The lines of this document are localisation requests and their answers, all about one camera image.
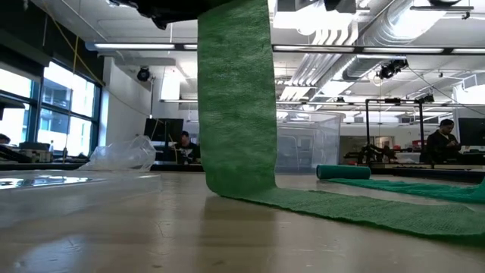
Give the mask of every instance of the cable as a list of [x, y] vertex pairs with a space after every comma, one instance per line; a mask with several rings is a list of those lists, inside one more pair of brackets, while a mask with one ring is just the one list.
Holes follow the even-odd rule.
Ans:
[[468, 109], [468, 110], [470, 110], [470, 111], [474, 111], [475, 113], [478, 113], [478, 114], [480, 114], [480, 115], [485, 116], [485, 114], [484, 114], [484, 113], [482, 113], [482, 112], [480, 112], [480, 111], [477, 111], [477, 110], [475, 110], [475, 109], [472, 109], [472, 108], [470, 108], [470, 107], [468, 107], [468, 106], [466, 106], [466, 105], [464, 105], [464, 104], [462, 104], [462, 103], [458, 102], [457, 100], [453, 99], [451, 96], [446, 95], [446, 94], [445, 94], [443, 91], [441, 91], [440, 89], [436, 88], [435, 86], [433, 86], [433, 84], [429, 83], [429, 82], [428, 82], [426, 79], [424, 79], [424, 77], [423, 77], [423, 76], [421, 76], [420, 74], [416, 73], [416, 71], [414, 71], [414, 70], [413, 70], [411, 67], [409, 67], [409, 66], [408, 66], [408, 68], [409, 68], [409, 70], [410, 70], [410, 71], [412, 71], [412, 73], [416, 74], [416, 76], [418, 76], [420, 79], [422, 79], [422, 80], [423, 80], [423, 81], [424, 81], [424, 82], [425, 82], [425, 83], [426, 83], [428, 86], [430, 86], [430, 87], [431, 87], [431, 88], [433, 88], [434, 90], [436, 90], [436, 91], [438, 91], [439, 93], [441, 93], [441, 95], [445, 96], [445, 97], [446, 97], [446, 98], [448, 98], [448, 99], [451, 99], [451, 100], [452, 100], [453, 102], [455, 102], [456, 104], [459, 104], [459, 105], [461, 105], [462, 107], [464, 107], [464, 108], [466, 108], [466, 109]]
[[[74, 56], [77, 56], [76, 54], [76, 50], [74, 50], [74, 47], [73, 45], [69, 42], [69, 39], [64, 35], [64, 32], [62, 31], [61, 27], [59, 26], [58, 22], [54, 19], [54, 16], [52, 15], [52, 12], [49, 10], [49, 7], [48, 5], [45, 3], [45, 1], [42, 1], [44, 7], [45, 7], [45, 11], [47, 12], [47, 14], [49, 15], [49, 17], [52, 19], [52, 21], [54, 22], [54, 25], [57, 27], [57, 29], [59, 30], [59, 32], [61, 33], [62, 37], [64, 38], [64, 40], [66, 41], [67, 45], [70, 47], [70, 49], [74, 52]], [[88, 72], [91, 74], [92, 78], [98, 83], [100, 84], [101, 86], [105, 87], [106, 86], [106, 83], [104, 83], [102, 80], [100, 80], [99, 78], [97, 78], [96, 75], [94, 75], [94, 73], [91, 71], [91, 69], [89, 69], [89, 67], [87, 66], [87, 64], [84, 62], [84, 60], [78, 55], [77, 56], [77, 59], [79, 59], [80, 63], [85, 67], [85, 69], [88, 70]], [[122, 99], [118, 98], [115, 94], [113, 94], [109, 89], [105, 89], [106, 91], [108, 91], [108, 93], [110, 93], [113, 97], [115, 97], [119, 102], [123, 103], [124, 105], [128, 106], [129, 108], [131, 108], [132, 110], [140, 113], [141, 115], [144, 115], [146, 117], [149, 117], [149, 115], [147, 115], [146, 113], [143, 113], [141, 112], [140, 110], [134, 108], [133, 106], [127, 104], [126, 102], [124, 102]]]

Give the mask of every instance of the green felt strip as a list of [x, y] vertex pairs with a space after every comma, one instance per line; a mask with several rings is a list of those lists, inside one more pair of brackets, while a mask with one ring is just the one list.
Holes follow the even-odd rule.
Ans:
[[369, 167], [347, 165], [319, 165], [317, 166], [317, 177], [320, 179], [369, 179], [371, 177], [371, 169]]
[[454, 187], [442, 184], [406, 183], [402, 181], [368, 179], [329, 179], [330, 182], [386, 190], [394, 193], [406, 193], [456, 202], [485, 203], [485, 184], [471, 187]]
[[199, 123], [208, 187], [235, 199], [422, 237], [485, 245], [485, 215], [279, 189], [274, 70], [266, 0], [236, 0], [199, 18]]

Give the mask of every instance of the light fixture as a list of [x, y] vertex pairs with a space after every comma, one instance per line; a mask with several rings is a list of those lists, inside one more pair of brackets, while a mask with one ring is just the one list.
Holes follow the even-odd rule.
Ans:
[[197, 50], [197, 44], [188, 44], [188, 45], [183, 45], [185, 50]]
[[386, 54], [405, 54], [405, 53], [420, 53], [420, 54], [436, 54], [442, 53], [444, 49], [438, 48], [416, 48], [416, 47], [408, 47], [408, 48], [399, 48], [399, 47], [366, 47], [364, 48], [364, 52], [366, 53], [386, 53]]
[[175, 49], [173, 44], [151, 44], [151, 43], [95, 43], [94, 47], [97, 49], [125, 49], [125, 50], [149, 50], [160, 49], [168, 50]]
[[302, 102], [276, 102], [277, 105], [301, 105]]
[[197, 103], [196, 99], [161, 99], [160, 102], [166, 103]]
[[485, 49], [453, 49], [452, 54], [484, 54]]
[[338, 53], [354, 52], [353, 46], [322, 46], [322, 45], [274, 45], [275, 52], [317, 52], [317, 53]]
[[146, 82], [150, 79], [150, 76], [149, 67], [140, 67], [136, 78], [141, 82]]
[[407, 59], [407, 57], [404, 56], [404, 55], [363, 55], [363, 54], [357, 55], [357, 58], [360, 58], [360, 59], [383, 59], [383, 60], [386, 60], [386, 59], [405, 60], [405, 59]]

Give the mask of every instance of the window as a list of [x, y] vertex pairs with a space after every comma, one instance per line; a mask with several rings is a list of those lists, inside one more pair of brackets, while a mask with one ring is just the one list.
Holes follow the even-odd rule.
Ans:
[[44, 69], [42, 90], [40, 82], [15, 72], [22, 74], [14, 68], [0, 68], [0, 96], [25, 105], [25, 109], [6, 108], [0, 121], [0, 133], [11, 144], [48, 143], [56, 155], [64, 148], [68, 155], [88, 155], [94, 150], [99, 128], [95, 111], [101, 91], [98, 86], [53, 62]]
[[68, 155], [88, 155], [95, 95], [94, 83], [51, 62], [44, 70], [45, 104], [40, 112], [37, 141], [51, 143], [57, 153], [65, 147]]
[[32, 80], [0, 69], [0, 89], [30, 98], [32, 94]]
[[69, 117], [47, 109], [41, 109], [37, 141], [54, 146], [54, 150], [61, 152], [66, 145], [67, 122]]
[[80, 118], [71, 117], [67, 136], [67, 154], [89, 154], [91, 140], [91, 122]]
[[10, 138], [10, 144], [19, 145], [27, 140], [29, 110], [28, 104], [25, 105], [25, 109], [4, 109], [0, 133]]

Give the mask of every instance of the rolled green fabric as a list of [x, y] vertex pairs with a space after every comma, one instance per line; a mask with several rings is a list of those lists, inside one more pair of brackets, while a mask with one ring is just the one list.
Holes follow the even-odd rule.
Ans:
[[369, 179], [371, 177], [371, 169], [358, 166], [319, 165], [317, 166], [317, 177], [319, 179]]

